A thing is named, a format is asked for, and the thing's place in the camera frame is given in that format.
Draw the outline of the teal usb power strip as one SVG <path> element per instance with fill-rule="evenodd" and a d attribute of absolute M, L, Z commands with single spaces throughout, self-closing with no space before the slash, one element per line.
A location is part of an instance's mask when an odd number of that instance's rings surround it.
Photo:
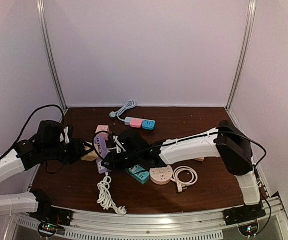
<path fill-rule="evenodd" d="M 142 185 L 150 179 L 149 172 L 142 168 L 140 165 L 135 165 L 132 168 L 127 168 L 125 171 Z"/>

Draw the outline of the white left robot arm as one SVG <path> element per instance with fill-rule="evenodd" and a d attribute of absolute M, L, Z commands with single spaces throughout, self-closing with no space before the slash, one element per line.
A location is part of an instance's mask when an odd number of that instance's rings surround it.
<path fill-rule="evenodd" d="M 72 165 L 96 149 L 81 138 L 73 138 L 72 132 L 71 125 L 41 121 L 34 136 L 14 143 L 6 154 L 0 156 L 0 183 L 48 161 Z M 45 222 L 56 217 L 51 199 L 39 189 L 0 195 L 0 216 L 14 213 L 29 213 Z"/>

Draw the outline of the beige cube socket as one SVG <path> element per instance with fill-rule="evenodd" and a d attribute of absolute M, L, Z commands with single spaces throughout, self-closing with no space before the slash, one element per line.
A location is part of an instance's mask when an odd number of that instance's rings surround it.
<path fill-rule="evenodd" d="M 85 146 L 85 151 L 87 152 L 86 155 L 84 155 L 83 157 L 81 157 L 82 161 L 87 161 L 87 162 L 92 162 L 95 161 L 98 158 L 98 155 L 96 154 L 96 152 L 90 148 Z"/>

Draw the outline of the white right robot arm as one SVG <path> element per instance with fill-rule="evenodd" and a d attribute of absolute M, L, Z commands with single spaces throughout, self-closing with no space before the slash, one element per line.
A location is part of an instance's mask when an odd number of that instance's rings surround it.
<path fill-rule="evenodd" d="M 228 173 L 239 184 L 244 205 L 240 217 L 250 221 L 259 213 L 260 191 L 251 145 L 264 149 L 245 136 L 232 123 L 223 120 L 218 127 L 206 132 L 177 139 L 167 139 L 149 144 L 134 130 L 112 135 L 116 150 L 102 160 L 109 170 L 128 169 L 143 165 L 148 169 L 173 165 L 200 158 L 221 158 Z"/>

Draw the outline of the round pink power socket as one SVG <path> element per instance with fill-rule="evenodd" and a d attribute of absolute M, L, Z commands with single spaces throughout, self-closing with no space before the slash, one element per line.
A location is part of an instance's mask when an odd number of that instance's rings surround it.
<path fill-rule="evenodd" d="M 169 165 L 166 167 L 151 168 L 149 175 L 152 183 L 163 186 L 171 181 L 173 170 Z"/>

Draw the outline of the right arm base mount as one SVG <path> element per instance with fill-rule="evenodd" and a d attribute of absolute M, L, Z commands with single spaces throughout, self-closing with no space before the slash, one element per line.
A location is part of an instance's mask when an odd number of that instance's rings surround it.
<path fill-rule="evenodd" d="M 243 205 L 223 211 L 227 226 L 238 225 L 240 234 L 244 237 L 254 237 L 258 230 L 258 218 L 264 217 L 266 212 L 261 203 L 257 205 Z"/>

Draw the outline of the pink cube socket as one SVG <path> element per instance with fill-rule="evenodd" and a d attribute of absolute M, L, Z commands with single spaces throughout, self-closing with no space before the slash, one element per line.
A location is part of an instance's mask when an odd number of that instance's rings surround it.
<path fill-rule="evenodd" d="M 99 132 L 110 133 L 109 126 L 108 125 L 98 125 L 95 132 L 96 133 L 99 133 Z"/>

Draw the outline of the purple power strip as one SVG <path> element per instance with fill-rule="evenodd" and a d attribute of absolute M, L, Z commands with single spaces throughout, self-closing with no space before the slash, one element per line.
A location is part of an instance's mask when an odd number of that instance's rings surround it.
<path fill-rule="evenodd" d="M 109 153 L 109 151 L 107 150 L 104 137 L 99 136 L 99 135 L 96 136 L 94 139 L 94 143 L 98 146 L 98 152 L 100 156 L 105 158 L 107 154 Z M 98 158 L 96 160 L 96 166 L 97 166 L 97 170 L 99 174 L 105 174 L 105 173 L 111 172 L 111 170 L 103 167 L 101 163 L 102 163 L 102 159 Z"/>

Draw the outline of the small pink plug adapter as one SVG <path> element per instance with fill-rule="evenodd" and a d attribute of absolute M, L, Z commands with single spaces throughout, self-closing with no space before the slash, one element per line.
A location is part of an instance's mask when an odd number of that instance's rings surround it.
<path fill-rule="evenodd" d="M 202 162 L 204 161 L 204 158 L 203 158 L 203 157 L 201 157 L 201 158 L 196 158 L 195 161 L 202 163 Z"/>

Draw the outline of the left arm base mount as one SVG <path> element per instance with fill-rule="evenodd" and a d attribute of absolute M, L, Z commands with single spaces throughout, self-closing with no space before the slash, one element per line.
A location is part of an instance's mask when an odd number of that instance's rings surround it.
<path fill-rule="evenodd" d="M 40 209 L 37 212 L 29 213 L 31 218 L 39 221 L 37 232 L 45 239 L 56 234 L 63 235 L 65 228 L 70 226 L 72 215 L 73 211 L 54 206 L 47 207 L 45 211 Z"/>

